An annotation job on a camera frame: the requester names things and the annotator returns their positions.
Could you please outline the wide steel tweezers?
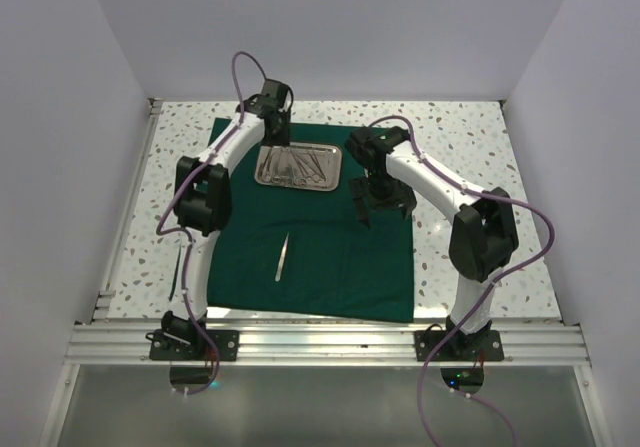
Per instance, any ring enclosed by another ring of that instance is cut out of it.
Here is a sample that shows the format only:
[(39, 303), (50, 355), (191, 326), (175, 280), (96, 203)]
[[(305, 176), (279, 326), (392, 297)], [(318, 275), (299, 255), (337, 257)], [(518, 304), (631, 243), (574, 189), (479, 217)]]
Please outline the wide steel tweezers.
[(288, 252), (289, 239), (290, 239), (290, 233), (287, 233), (280, 251), (280, 255), (279, 255), (279, 259), (276, 267), (276, 273), (274, 276), (275, 282), (280, 282), (282, 278), (284, 264), (285, 264), (285, 260)]

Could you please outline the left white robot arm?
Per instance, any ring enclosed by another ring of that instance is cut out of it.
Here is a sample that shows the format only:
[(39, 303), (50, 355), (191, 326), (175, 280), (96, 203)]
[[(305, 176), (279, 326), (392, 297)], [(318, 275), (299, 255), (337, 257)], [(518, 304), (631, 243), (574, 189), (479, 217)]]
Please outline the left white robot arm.
[(157, 227), (160, 236), (182, 233), (182, 266), (175, 310), (147, 335), (155, 361), (218, 361), (214, 339), (206, 331), (208, 269), (217, 237), (232, 214), (231, 176), (257, 145), (290, 142), (293, 90), (267, 79), (262, 90), (236, 108), (229, 125), (197, 157), (182, 157), (176, 166), (175, 193)]

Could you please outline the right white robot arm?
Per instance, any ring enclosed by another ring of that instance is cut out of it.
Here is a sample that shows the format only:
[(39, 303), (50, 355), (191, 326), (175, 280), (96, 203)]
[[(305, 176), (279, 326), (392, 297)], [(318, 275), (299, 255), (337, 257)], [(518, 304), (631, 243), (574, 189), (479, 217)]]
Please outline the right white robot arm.
[(349, 181), (358, 221), (370, 226), (371, 211), (398, 210), (407, 218), (417, 196), (433, 205), (451, 225), (448, 257), (458, 273), (454, 306), (446, 318), (440, 351), (455, 359), (476, 353), (491, 328), (493, 295), (487, 291), (519, 247), (509, 194), (501, 188), (490, 198), (475, 200), (464, 181), (450, 184), (426, 166), (426, 156), (414, 151), (407, 129), (381, 132), (361, 127), (349, 134), (345, 147), (365, 174)]

